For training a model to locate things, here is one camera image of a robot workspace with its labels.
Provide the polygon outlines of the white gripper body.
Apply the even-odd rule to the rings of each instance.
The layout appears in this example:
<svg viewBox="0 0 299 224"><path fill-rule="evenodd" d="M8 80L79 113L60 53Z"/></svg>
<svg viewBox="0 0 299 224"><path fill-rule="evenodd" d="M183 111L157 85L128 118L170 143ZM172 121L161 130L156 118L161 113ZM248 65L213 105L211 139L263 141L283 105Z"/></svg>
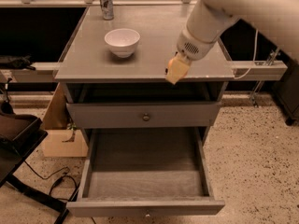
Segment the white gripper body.
<svg viewBox="0 0 299 224"><path fill-rule="evenodd" d="M214 45L214 42L207 43L194 38L186 28L180 32L177 41L178 52L191 61L203 59Z"/></svg>

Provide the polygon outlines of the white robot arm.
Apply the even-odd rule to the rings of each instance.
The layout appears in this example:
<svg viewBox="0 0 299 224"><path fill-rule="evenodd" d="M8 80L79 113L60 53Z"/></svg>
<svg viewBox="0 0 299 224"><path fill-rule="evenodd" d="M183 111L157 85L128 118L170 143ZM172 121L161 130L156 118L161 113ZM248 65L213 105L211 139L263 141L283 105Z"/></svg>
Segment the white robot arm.
<svg viewBox="0 0 299 224"><path fill-rule="evenodd" d="M243 20L295 61L299 61L299 0L198 0L177 41L178 53L166 68L172 84L192 62L203 59L221 34Z"/></svg>

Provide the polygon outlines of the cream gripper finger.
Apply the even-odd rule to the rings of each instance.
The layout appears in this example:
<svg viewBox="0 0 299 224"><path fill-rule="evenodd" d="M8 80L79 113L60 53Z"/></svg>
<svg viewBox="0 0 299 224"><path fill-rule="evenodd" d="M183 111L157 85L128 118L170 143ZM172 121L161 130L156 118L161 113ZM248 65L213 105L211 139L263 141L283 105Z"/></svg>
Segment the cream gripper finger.
<svg viewBox="0 0 299 224"><path fill-rule="evenodd" d="M180 81L187 75L192 62L181 53L178 53L172 59L173 64L169 69L168 74L165 75L165 79L172 84L176 84L178 81Z"/></svg>

